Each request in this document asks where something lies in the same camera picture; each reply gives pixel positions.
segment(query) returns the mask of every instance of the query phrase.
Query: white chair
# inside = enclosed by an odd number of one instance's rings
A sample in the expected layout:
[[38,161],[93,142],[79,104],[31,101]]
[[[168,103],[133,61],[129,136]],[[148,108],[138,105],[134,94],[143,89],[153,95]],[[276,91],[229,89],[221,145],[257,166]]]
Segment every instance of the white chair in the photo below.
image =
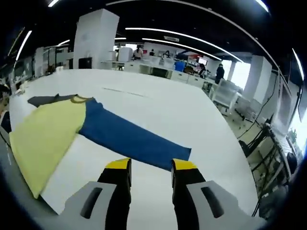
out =
[[151,65],[153,66],[158,66],[160,63],[161,58],[160,57],[155,57],[155,56],[149,56],[149,60]]
[[236,103],[238,89],[231,81],[221,79],[216,90],[213,87],[211,88],[209,97],[213,103],[225,108],[228,113]]
[[168,69],[174,69],[175,60],[172,58],[164,58],[164,67]]

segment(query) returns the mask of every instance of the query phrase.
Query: person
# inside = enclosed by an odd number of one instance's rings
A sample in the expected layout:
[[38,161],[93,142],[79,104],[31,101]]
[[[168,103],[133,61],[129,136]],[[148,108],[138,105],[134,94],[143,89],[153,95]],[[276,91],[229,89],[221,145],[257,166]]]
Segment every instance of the person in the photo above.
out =
[[223,68],[223,64],[219,64],[219,67],[216,70],[216,77],[215,77],[215,83],[220,83],[220,80],[224,78],[225,70]]
[[170,58],[169,51],[167,50],[167,51],[163,54],[162,57],[163,57],[163,58]]
[[200,75],[201,78],[205,78],[205,75],[207,73],[205,65],[201,63],[200,68],[201,68],[201,70],[199,72],[199,75]]
[[151,52],[149,53],[149,56],[154,56],[154,49],[151,50]]
[[140,45],[138,45],[136,50],[133,52],[133,57],[135,60],[140,60],[143,57],[143,51]]

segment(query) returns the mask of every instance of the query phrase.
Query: clothing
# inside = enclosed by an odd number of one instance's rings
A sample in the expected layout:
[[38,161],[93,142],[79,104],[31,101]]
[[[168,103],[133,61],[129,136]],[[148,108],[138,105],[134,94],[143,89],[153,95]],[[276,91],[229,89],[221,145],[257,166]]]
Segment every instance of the clothing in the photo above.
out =
[[4,112],[3,119],[1,121],[1,127],[7,132],[10,133],[12,131],[11,120],[10,120],[10,112]]
[[39,107],[40,105],[44,104],[51,104],[54,102],[65,101],[73,98],[75,95],[67,95],[67,96],[60,96],[59,94],[55,96],[38,96],[32,97],[28,100],[28,102],[35,107]]
[[35,198],[46,186],[77,133],[123,156],[169,171],[173,158],[189,159],[191,149],[117,116],[93,98],[77,95],[55,103],[41,102],[10,133],[13,155]]
[[162,58],[170,58],[170,54],[164,53],[164,54],[162,55]]
[[171,171],[173,158],[187,161],[191,149],[166,140],[103,108],[86,102],[86,118],[79,133],[123,156]]
[[222,66],[219,66],[216,70],[216,79],[220,80],[224,78],[225,70]]
[[133,55],[136,57],[136,58],[141,58],[143,56],[143,51],[141,49],[136,49],[134,52],[133,52]]
[[220,83],[220,81],[221,81],[221,79],[217,79],[217,78],[215,78],[215,84],[219,84]]
[[84,99],[42,105],[10,133],[13,155],[35,198],[73,142],[85,120]]
[[201,78],[204,78],[205,74],[206,74],[206,68],[204,67],[204,68],[202,68],[202,69],[200,70],[199,75],[200,75]]

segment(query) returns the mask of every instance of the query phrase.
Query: window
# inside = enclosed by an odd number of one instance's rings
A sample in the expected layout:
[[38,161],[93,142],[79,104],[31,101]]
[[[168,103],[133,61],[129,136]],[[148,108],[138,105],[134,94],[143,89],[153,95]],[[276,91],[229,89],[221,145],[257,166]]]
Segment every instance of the window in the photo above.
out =
[[300,157],[305,157],[306,143],[307,143],[307,116],[303,117],[302,122],[299,119],[298,110],[296,109],[293,120],[290,125],[288,136],[290,137],[298,160]]
[[126,47],[130,47],[132,50],[136,50],[137,45],[136,44],[126,44]]
[[229,71],[230,71],[230,67],[231,67],[231,61],[223,60],[222,64],[223,64],[223,68],[225,70],[224,78],[227,80],[228,79],[228,75],[229,75]]
[[231,81],[236,84],[236,86],[244,89],[248,81],[249,70],[250,64],[237,62]]

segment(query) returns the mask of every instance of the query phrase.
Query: white cabinet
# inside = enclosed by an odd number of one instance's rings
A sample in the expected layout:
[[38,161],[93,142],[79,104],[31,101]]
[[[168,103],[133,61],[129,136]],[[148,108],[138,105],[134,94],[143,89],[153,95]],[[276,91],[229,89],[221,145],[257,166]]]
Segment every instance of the white cabinet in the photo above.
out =
[[140,64],[136,62],[128,62],[125,64],[124,71],[139,73],[140,72]]
[[194,77],[194,76],[191,76],[191,75],[189,76],[189,79],[188,79],[189,85],[194,85],[198,88],[202,88],[204,82],[205,82],[205,80],[203,78]]
[[189,75],[187,73],[182,73],[182,72],[178,72],[178,71],[173,71],[172,76],[171,76],[171,80],[179,81],[179,82],[183,82],[183,83],[187,83],[188,78],[189,78]]

